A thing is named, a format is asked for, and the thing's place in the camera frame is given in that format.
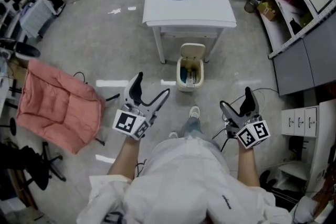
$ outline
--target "shoe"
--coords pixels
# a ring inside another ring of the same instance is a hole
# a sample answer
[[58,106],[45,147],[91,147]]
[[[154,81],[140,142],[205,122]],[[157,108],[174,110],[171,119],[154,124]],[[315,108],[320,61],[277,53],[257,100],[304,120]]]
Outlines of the shoe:
[[169,134],[169,138],[178,138],[179,134],[176,131],[173,131]]
[[200,112],[200,110],[199,110],[199,107],[198,106],[193,106],[191,109],[190,109],[190,111],[189,111],[189,118],[191,118],[191,117],[195,117],[195,118],[197,118],[197,119],[199,119],[200,117],[199,117],[199,114],[200,114],[201,112]]
[[65,7],[65,2],[63,2],[63,5],[61,5],[57,10],[56,10],[56,16],[60,15],[61,12],[63,11]]

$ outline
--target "white shelving unit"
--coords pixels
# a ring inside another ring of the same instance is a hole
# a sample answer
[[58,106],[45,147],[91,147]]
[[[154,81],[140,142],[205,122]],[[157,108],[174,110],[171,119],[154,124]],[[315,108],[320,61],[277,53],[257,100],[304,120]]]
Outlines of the white shelving unit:
[[268,55],[269,59],[286,50],[291,44],[304,36],[310,29],[321,22],[326,16],[328,16],[328,14],[336,7],[336,0],[332,0],[322,11],[318,13],[310,0],[303,0],[307,6],[307,9],[303,8],[302,10],[308,10],[312,15],[313,20],[300,32],[294,34],[290,22],[292,19],[294,19],[298,24],[300,24],[300,15],[304,15],[303,11],[301,8],[294,7],[283,0],[275,1],[279,6],[282,17],[284,18],[286,30],[284,30],[284,24],[282,22],[270,22],[264,16],[261,16],[273,49],[273,52]]

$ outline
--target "table top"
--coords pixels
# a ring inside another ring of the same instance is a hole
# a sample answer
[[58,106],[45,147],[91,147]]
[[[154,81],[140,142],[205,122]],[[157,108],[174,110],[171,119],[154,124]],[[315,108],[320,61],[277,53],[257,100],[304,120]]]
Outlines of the table top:
[[236,27],[229,0],[145,0],[148,26]]

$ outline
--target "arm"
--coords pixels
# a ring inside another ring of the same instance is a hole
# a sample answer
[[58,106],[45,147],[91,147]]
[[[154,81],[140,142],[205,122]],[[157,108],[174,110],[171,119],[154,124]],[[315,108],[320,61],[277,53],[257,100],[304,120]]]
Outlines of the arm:
[[127,136],[108,175],[123,175],[133,179],[134,170],[138,162],[139,146],[140,140],[137,141]]
[[253,148],[246,150],[239,144],[238,180],[248,187],[260,187]]

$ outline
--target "trash can lid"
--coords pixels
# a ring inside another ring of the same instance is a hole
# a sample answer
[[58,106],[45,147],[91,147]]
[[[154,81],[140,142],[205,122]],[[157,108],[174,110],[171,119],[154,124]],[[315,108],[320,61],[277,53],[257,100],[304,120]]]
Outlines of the trash can lid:
[[198,43],[185,43],[181,46],[181,55],[185,58],[201,59],[205,53],[205,46]]

